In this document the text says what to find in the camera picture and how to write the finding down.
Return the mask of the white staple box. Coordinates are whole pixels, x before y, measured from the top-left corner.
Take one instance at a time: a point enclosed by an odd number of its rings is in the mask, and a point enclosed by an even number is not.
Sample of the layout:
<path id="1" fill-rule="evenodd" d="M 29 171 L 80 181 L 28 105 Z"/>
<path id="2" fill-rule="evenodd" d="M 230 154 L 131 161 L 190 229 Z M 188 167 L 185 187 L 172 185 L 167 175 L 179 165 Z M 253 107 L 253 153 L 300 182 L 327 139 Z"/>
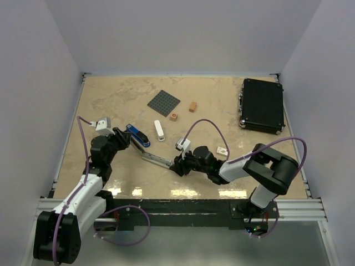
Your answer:
<path id="1" fill-rule="evenodd" d="M 223 147 L 218 147 L 216 153 L 223 156 L 227 156 L 229 154 L 228 150 Z"/>

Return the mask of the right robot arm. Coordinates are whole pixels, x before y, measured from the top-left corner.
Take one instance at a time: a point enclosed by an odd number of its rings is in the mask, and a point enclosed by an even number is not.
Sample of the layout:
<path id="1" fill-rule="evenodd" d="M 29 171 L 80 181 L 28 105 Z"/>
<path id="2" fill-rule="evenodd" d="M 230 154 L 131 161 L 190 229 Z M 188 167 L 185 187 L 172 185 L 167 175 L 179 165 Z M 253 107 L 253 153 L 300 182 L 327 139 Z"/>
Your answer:
<path id="1" fill-rule="evenodd" d="M 218 160 L 207 146 L 199 146 L 194 151 L 184 151 L 176 156 L 169 169 L 179 176 L 188 175 L 190 171 L 204 173 L 216 185 L 251 176 L 258 186 L 249 197 L 245 212 L 259 218 L 272 200 L 287 193 L 298 167 L 293 158 L 264 144 L 257 144 L 252 152 L 235 163 Z"/>

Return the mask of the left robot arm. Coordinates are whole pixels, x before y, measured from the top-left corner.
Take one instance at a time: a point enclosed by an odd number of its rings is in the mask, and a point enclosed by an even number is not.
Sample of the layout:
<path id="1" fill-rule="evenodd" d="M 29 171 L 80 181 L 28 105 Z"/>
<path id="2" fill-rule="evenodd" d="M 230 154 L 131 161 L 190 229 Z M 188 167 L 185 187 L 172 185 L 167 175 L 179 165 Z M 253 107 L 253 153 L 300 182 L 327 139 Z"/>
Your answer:
<path id="1" fill-rule="evenodd" d="M 109 135 L 92 139 L 90 155 L 79 183 L 51 211 L 37 218 L 33 257 L 55 265 L 72 264 L 78 257 L 82 236 L 101 215 L 110 217 L 115 211 L 113 196 L 103 191 L 112 173 L 111 162 L 116 153 L 130 145 L 131 133 L 113 128 Z"/>

